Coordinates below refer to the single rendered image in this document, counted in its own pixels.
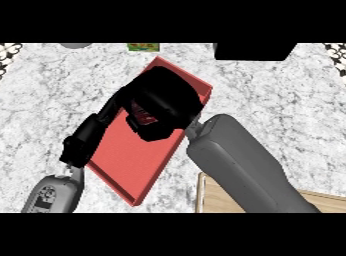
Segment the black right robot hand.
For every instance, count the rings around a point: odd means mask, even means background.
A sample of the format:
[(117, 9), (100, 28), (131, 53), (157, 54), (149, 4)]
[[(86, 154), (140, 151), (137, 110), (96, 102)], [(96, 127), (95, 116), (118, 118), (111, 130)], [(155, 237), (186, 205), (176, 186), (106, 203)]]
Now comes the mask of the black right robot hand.
[[(168, 68), (154, 66), (131, 80), (126, 89), (126, 121), (143, 141), (167, 139), (176, 129), (188, 128), (204, 105), (193, 87)], [(137, 123), (131, 110), (133, 102), (157, 118), (155, 123)]]

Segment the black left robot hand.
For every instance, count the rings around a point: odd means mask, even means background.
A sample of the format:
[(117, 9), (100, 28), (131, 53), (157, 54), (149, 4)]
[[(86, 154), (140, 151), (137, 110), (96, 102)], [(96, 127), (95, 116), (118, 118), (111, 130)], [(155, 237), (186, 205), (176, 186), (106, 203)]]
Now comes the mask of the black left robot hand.
[(108, 99), (100, 111), (89, 115), (74, 133), (64, 139), (59, 161), (69, 166), (77, 168), (86, 166), (126, 100), (127, 89), (121, 88)]

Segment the dark red cupcake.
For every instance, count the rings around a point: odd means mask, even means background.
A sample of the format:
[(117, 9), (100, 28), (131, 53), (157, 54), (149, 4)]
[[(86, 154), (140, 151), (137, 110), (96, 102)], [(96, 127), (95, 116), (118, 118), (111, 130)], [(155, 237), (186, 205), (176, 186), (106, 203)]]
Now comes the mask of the dark red cupcake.
[(149, 125), (157, 122), (157, 118), (145, 111), (136, 102), (131, 103), (131, 110), (136, 121), (140, 125)]

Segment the red rectangular tray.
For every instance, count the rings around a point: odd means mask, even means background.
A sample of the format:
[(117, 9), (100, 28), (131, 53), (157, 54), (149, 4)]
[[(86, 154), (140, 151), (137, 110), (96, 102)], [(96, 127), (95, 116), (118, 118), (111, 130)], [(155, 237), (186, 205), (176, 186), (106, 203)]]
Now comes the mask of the red rectangular tray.
[[(188, 118), (188, 121), (183, 119), (186, 121), (183, 125), (188, 122), (191, 124), (201, 112), (201, 110), (195, 109), (193, 102), (198, 100), (201, 102), (199, 105), (202, 107), (205, 106), (213, 87), (159, 56), (155, 57), (142, 73), (155, 66), (161, 66), (173, 71), (196, 92), (196, 97), (189, 98), (183, 92), (179, 93), (179, 96), (174, 96), (177, 103), (185, 103), (183, 95), (186, 99), (191, 99), (188, 101), (189, 106), (182, 111), (182, 114), (186, 114), (185, 117)], [(86, 166), (96, 173), (97, 177), (128, 205), (137, 206), (145, 199), (183, 140), (185, 128), (174, 129), (167, 139), (146, 142), (133, 132), (126, 121), (127, 116), (128, 113), (121, 108), (105, 130), (96, 152)]]

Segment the green and yellow box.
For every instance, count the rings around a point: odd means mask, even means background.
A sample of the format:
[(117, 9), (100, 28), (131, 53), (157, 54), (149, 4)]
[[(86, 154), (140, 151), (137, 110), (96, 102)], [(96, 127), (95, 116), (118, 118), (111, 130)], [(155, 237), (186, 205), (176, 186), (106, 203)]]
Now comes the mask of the green and yellow box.
[(127, 48), (130, 51), (158, 52), (159, 44), (158, 43), (128, 43)]

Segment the tan cardboard box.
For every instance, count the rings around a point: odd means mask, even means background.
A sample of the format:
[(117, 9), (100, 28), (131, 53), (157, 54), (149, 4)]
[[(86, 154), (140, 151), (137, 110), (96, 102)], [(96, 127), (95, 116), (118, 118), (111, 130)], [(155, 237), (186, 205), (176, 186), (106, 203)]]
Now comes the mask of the tan cardboard box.
[[(332, 196), (306, 190), (300, 190), (300, 194), (322, 213), (346, 213), (346, 197)], [(244, 209), (205, 173), (198, 174), (195, 212), (244, 212)]]

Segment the black appliance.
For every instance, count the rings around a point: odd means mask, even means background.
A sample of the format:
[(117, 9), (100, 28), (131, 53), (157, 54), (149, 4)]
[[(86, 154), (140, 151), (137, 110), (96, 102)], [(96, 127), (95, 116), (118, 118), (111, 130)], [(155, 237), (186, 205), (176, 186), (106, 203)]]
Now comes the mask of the black appliance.
[(295, 43), (216, 43), (214, 58), (232, 61), (284, 61)]

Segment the grey round object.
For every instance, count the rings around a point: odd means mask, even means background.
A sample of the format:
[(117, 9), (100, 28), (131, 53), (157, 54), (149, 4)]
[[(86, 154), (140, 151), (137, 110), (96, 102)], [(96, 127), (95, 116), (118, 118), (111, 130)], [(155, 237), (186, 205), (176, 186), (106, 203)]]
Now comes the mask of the grey round object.
[(66, 49), (81, 49), (92, 45), (92, 43), (59, 43)]

